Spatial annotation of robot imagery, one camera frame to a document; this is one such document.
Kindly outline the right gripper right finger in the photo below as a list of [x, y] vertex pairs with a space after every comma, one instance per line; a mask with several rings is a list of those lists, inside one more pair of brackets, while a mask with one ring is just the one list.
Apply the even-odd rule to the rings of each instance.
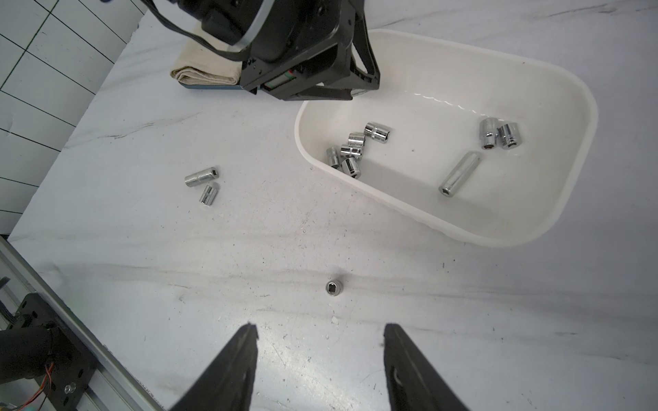
[[392, 410], [468, 410], [401, 325], [385, 326], [384, 366]]

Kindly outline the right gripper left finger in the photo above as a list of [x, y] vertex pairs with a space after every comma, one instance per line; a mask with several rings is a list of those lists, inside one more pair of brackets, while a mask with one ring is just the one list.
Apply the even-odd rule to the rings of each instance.
[[258, 338], [255, 325], [241, 326], [171, 410], [248, 410], [254, 391]]

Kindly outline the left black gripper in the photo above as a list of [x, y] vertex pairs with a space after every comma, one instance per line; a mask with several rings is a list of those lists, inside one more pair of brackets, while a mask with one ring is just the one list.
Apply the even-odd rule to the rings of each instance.
[[358, 1], [179, 1], [197, 20], [179, 28], [221, 58], [241, 62], [237, 86], [288, 101], [352, 101], [380, 87]]

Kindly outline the long chrome socket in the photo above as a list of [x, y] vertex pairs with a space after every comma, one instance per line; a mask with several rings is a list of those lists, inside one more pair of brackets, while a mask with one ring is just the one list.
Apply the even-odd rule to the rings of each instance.
[[481, 160], [482, 156], [479, 152], [467, 152], [440, 185], [440, 193], [446, 197], [454, 197], [479, 166]]

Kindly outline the short chrome socket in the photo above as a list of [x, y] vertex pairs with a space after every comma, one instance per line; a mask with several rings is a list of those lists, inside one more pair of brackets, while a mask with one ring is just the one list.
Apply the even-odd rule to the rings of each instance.
[[498, 127], [498, 134], [500, 146], [504, 150], [512, 150], [522, 144], [522, 137], [517, 123], [503, 123]]

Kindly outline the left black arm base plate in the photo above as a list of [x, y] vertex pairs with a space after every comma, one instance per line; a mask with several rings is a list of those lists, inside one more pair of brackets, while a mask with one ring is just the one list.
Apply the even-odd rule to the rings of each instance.
[[98, 361], [46, 300], [28, 294], [1, 331], [1, 383], [42, 378], [56, 410], [75, 410]]

